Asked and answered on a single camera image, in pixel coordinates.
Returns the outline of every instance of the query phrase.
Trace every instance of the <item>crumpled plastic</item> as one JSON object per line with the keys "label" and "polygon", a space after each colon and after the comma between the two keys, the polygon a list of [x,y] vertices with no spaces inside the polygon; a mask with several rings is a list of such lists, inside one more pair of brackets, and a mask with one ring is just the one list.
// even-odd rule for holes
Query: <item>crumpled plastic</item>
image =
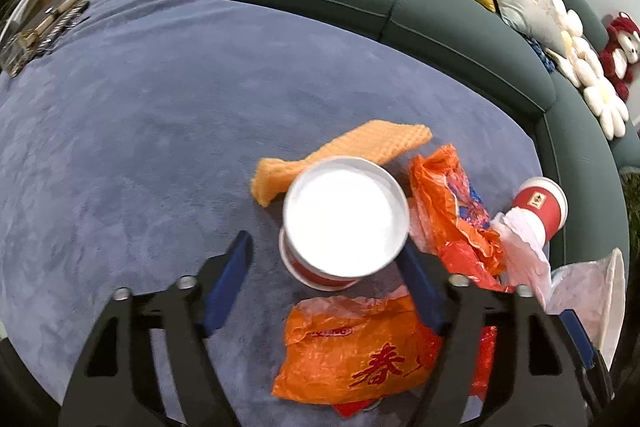
{"label": "crumpled plastic", "polygon": [[317,297],[295,305],[272,393],[302,403],[377,399],[422,384],[418,317],[405,286],[385,299]]}
{"label": "crumpled plastic", "polygon": [[504,271],[500,236],[491,230],[489,215],[452,144],[428,158],[412,158],[409,181],[427,251],[438,254],[449,241],[466,241],[491,275]]}
{"label": "crumpled plastic", "polygon": [[546,312],[572,309],[611,367],[625,317],[625,263],[620,249],[599,261],[561,266],[551,273]]}
{"label": "crumpled plastic", "polygon": [[462,273],[485,290],[504,291],[500,284],[480,262],[473,248],[465,241],[446,243],[440,248],[440,260],[450,273]]}
{"label": "crumpled plastic", "polygon": [[516,207],[496,214],[491,226],[500,234],[507,267],[503,280],[514,286],[529,285],[545,309],[551,295],[551,266],[524,212],[527,210]]}

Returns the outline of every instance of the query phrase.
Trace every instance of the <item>red plastic bag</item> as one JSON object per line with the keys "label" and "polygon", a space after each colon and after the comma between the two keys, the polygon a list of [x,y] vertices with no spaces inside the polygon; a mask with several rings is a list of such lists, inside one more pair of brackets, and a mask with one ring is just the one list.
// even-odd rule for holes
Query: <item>red plastic bag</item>
{"label": "red plastic bag", "polygon": [[[443,338],[437,336],[427,326],[420,323],[418,326],[422,342],[420,344],[420,361],[433,370]],[[471,383],[469,396],[479,396],[482,401],[486,397],[486,390],[489,387],[489,377],[491,369],[494,365],[495,340],[497,338],[497,328],[489,326],[482,328],[482,336],[480,337],[480,348],[478,350],[478,359],[476,361],[476,370],[474,379]]]}
{"label": "red plastic bag", "polygon": [[469,184],[455,147],[449,144],[428,158],[414,157],[409,181],[418,217],[412,237],[419,233],[424,242],[419,248],[441,256],[446,243],[466,241],[491,275],[504,271],[500,235],[489,227],[489,215]]}
{"label": "red plastic bag", "polygon": [[365,407],[368,407],[375,401],[376,400],[374,398],[369,398],[367,400],[360,400],[359,402],[336,403],[334,404],[334,409],[337,410],[343,418],[348,418],[357,412],[360,412]]}
{"label": "red plastic bag", "polygon": [[465,241],[445,243],[440,248],[440,260],[449,273],[462,273],[480,288],[497,292],[504,290],[504,286],[492,277],[476,257],[474,249]]}

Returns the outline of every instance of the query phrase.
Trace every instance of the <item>metal screw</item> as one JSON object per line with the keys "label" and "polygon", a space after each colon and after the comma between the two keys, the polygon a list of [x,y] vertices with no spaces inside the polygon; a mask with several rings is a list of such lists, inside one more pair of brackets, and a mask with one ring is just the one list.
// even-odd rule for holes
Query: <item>metal screw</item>
{"label": "metal screw", "polygon": [[462,275],[462,273],[454,273],[449,277],[449,283],[458,288],[466,288],[470,282],[469,277]]}
{"label": "metal screw", "polygon": [[189,288],[193,288],[198,280],[193,275],[183,275],[178,279],[177,286],[181,290],[188,290]]}
{"label": "metal screw", "polygon": [[516,293],[520,296],[520,297],[532,297],[533,296],[533,290],[527,286],[526,284],[518,284],[516,286]]}
{"label": "metal screw", "polygon": [[116,301],[124,301],[131,296],[131,290],[129,288],[118,288],[113,292],[113,299]]}

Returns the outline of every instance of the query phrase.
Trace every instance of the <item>white paper cup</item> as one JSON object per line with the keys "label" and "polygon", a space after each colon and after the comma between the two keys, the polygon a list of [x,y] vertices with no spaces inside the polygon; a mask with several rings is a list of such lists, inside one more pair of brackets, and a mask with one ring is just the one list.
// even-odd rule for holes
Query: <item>white paper cup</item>
{"label": "white paper cup", "polygon": [[354,156],[322,160],[302,172],[284,201],[280,256],[305,285],[338,291],[393,261],[409,232],[398,182]]}

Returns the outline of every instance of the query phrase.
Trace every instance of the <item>blue rug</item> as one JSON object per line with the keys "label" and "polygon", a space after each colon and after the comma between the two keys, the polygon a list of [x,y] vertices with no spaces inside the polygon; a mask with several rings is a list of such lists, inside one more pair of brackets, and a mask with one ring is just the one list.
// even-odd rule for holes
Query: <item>blue rug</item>
{"label": "blue rug", "polygon": [[[423,155],[452,142],[492,215],[541,173],[521,128],[448,76],[324,23],[225,0],[92,0],[0,96],[0,319],[59,401],[115,288],[164,289],[246,229],[254,264],[207,345],[242,425],[399,426],[415,394],[346,421],[271,396],[284,320],[320,293],[280,261],[282,199],[265,210],[249,194],[258,159],[302,158],[379,118],[430,127]],[[386,167],[402,176],[409,157]],[[400,283],[389,267],[346,294]],[[156,344],[167,409],[181,419]]]}

